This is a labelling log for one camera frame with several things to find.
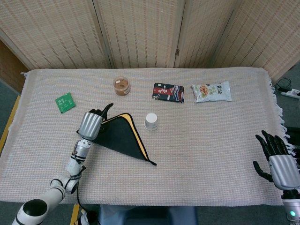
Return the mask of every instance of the robotic arm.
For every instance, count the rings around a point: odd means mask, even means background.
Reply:
[[[283,190],[281,199],[287,218],[292,224],[300,225],[300,194],[297,191],[300,188],[300,174],[295,159],[288,154],[280,137],[273,137],[265,131],[262,131],[262,135],[266,140],[259,135],[256,135],[256,138],[261,143],[271,174],[262,171],[256,161],[253,162],[254,168],[258,175],[269,182],[273,182],[278,189]]]
[[[73,194],[85,170],[83,165],[91,146],[100,130],[103,120],[107,119],[107,111],[113,103],[107,105],[103,111],[92,109],[86,112],[78,130],[81,139],[77,141],[67,165],[69,176],[60,175],[50,182],[50,189],[37,199],[30,200],[21,206],[12,225],[39,225],[65,197]]]

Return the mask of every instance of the yellow trim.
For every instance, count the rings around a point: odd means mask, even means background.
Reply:
[[[149,160],[148,157],[147,157],[146,151],[145,151],[145,149],[144,149],[144,147],[142,145],[142,141],[139,139],[139,135],[137,134],[137,131],[135,130],[135,127],[133,126],[133,122],[132,122],[131,117],[127,113],[121,114],[118,117],[120,117],[120,116],[123,117],[123,118],[125,118],[129,122],[129,124],[131,126],[131,129],[132,129],[132,131],[133,131],[133,133],[135,135],[135,138],[137,139],[137,142],[139,143],[140,149],[142,150],[143,155],[145,156],[145,158],[147,160]],[[113,118],[111,118],[109,120],[106,120],[103,123],[106,123],[106,122],[108,122],[110,120],[113,120],[113,119],[115,119],[115,117],[113,117]]]
[[[74,225],[74,223],[77,221],[78,213],[79,213],[79,204],[74,204],[70,225]]]
[[[18,105],[19,105],[19,100],[20,100],[20,96],[18,95],[17,100],[15,101],[15,105],[14,105],[14,107],[13,107],[11,113],[10,113],[9,118],[8,118],[7,124],[6,124],[5,128],[4,128],[2,137],[1,137],[1,139],[0,139],[0,154],[1,154],[2,149],[3,149],[3,147],[4,147],[4,143],[5,143],[5,141],[6,141],[6,138],[7,138],[7,136],[8,136],[8,128],[9,128],[9,126],[11,125],[11,123],[12,123],[13,120],[14,120],[15,112],[16,112],[16,110],[17,110],[17,108],[18,108]]]

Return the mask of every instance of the black triangular cloth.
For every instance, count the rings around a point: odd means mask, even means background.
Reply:
[[[149,159],[129,113],[122,113],[103,121],[98,136],[92,142],[157,165]]]

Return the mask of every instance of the white snack bag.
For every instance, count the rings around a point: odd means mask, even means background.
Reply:
[[[229,82],[194,85],[195,103],[208,101],[232,101]]]

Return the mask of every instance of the power strip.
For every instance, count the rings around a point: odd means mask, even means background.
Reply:
[[[291,91],[288,91],[288,92],[281,92],[282,95],[292,97],[292,98],[297,98],[297,99],[300,99],[300,96],[297,95],[299,93],[300,93],[300,91],[297,89],[292,89]]]

